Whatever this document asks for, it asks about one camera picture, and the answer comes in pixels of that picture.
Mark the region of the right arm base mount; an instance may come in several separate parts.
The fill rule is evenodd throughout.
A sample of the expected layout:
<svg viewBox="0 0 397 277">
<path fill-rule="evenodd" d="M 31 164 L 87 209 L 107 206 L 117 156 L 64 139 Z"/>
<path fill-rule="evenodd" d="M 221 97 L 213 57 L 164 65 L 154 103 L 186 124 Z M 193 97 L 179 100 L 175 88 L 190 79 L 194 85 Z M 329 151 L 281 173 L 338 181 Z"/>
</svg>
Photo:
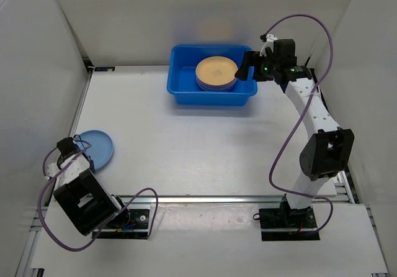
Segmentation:
<svg viewBox="0 0 397 277">
<path fill-rule="evenodd" d="M 262 208 L 253 215 L 260 223 L 263 242 L 302 242 L 320 240 L 312 207 L 291 209 L 286 202 L 278 208 Z"/>
</svg>

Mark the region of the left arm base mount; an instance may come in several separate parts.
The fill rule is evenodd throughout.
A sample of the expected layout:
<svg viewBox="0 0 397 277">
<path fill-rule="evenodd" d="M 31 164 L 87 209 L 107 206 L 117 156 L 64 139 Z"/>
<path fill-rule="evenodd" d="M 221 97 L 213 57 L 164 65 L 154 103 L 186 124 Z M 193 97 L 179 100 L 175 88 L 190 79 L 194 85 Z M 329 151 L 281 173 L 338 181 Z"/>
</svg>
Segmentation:
<svg viewBox="0 0 397 277">
<path fill-rule="evenodd" d="M 131 204 L 102 229 L 98 239 L 145 239 L 149 232 L 149 204 Z"/>
</svg>

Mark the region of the pink plate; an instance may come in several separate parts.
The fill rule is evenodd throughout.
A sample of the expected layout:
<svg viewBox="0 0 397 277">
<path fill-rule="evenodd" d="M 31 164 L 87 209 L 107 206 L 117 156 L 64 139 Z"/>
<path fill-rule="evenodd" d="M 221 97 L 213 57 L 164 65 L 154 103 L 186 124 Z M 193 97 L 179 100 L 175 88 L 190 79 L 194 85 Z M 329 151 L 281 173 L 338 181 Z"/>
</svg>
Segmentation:
<svg viewBox="0 0 397 277">
<path fill-rule="evenodd" d="M 226 84 L 221 84 L 221 85 L 212 85 L 212 84 L 208 84 L 208 83 L 204 83 L 203 81 L 197 80 L 197 84 L 199 86 L 203 86 L 204 88 L 215 88 L 215 89 L 219 89 L 219 88 L 227 88 L 230 86 L 234 86 L 236 84 L 236 80 L 234 79 L 233 81 L 231 81 L 230 83 L 226 83 Z"/>
</svg>

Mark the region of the yellow plate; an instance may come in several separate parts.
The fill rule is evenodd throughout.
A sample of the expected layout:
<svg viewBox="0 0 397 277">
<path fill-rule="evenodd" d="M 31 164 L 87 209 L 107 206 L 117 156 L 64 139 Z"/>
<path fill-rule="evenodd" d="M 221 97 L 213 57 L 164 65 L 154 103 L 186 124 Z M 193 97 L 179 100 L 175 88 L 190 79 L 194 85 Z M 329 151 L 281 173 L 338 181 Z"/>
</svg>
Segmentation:
<svg viewBox="0 0 397 277">
<path fill-rule="evenodd" d="M 212 85 L 230 83 L 238 67 L 233 60 L 226 57 L 208 57 L 202 60 L 195 69 L 198 80 Z"/>
</svg>

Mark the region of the blue plate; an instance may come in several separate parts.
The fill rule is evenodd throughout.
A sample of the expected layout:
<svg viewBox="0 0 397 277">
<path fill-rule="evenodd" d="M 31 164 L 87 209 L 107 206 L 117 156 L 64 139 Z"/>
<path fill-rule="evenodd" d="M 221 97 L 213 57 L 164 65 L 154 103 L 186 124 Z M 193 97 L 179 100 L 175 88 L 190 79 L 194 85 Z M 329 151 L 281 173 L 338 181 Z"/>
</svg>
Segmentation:
<svg viewBox="0 0 397 277">
<path fill-rule="evenodd" d="M 73 137 L 80 149 L 91 147 L 86 150 L 86 155 L 94 162 L 94 169 L 103 169 L 111 160 L 114 153 L 114 144 L 111 137 L 101 130 L 87 130 Z"/>
</svg>

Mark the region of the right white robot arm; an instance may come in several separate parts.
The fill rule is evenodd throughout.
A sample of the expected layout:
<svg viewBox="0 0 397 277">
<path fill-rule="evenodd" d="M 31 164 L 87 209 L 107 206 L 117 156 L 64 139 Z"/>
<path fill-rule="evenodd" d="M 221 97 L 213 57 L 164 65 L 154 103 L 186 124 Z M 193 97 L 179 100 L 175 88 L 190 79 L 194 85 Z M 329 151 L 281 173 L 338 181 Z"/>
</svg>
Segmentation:
<svg viewBox="0 0 397 277">
<path fill-rule="evenodd" d="M 279 221 L 293 227 L 301 219 L 301 209 L 311 206 L 313 198 L 330 178 L 345 170 L 350 157 L 354 134 L 331 117 L 322 102 L 311 71 L 297 64 L 295 42 L 267 34 L 261 38 L 264 45 L 259 51 L 246 51 L 235 77 L 274 81 L 291 100 L 306 129 L 308 142 L 299 156 L 301 172 L 287 191 L 288 206 L 279 210 Z"/>
</svg>

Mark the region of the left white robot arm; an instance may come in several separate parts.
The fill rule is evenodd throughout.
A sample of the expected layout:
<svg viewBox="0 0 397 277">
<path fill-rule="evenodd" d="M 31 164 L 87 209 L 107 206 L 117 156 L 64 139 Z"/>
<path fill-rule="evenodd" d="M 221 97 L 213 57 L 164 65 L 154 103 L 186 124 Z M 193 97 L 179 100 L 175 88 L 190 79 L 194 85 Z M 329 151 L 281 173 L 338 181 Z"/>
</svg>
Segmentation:
<svg viewBox="0 0 397 277">
<path fill-rule="evenodd" d="M 101 185 L 94 161 L 84 149 L 71 137 L 60 140 L 56 147 L 60 152 L 57 166 L 63 172 L 54 198 L 78 232 L 88 235 L 109 220 L 117 227 L 126 226 L 130 211 Z"/>
</svg>

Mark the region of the purple plate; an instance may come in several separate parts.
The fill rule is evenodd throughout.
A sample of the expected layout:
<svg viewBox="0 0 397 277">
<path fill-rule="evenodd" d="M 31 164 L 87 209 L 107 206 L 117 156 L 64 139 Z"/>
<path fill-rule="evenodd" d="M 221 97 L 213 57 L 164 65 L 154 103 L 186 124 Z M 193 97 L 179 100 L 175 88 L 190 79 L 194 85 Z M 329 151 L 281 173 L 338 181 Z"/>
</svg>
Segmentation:
<svg viewBox="0 0 397 277">
<path fill-rule="evenodd" d="M 200 86 L 200 89 L 202 91 L 208 91 L 208 92 L 228 92 L 231 91 L 234 87 L 230 86 L 227 88 L 219 88 L 219 89 L 215 89 L 215 88 L 204 88 L 203 86 Z"/>
</svg>

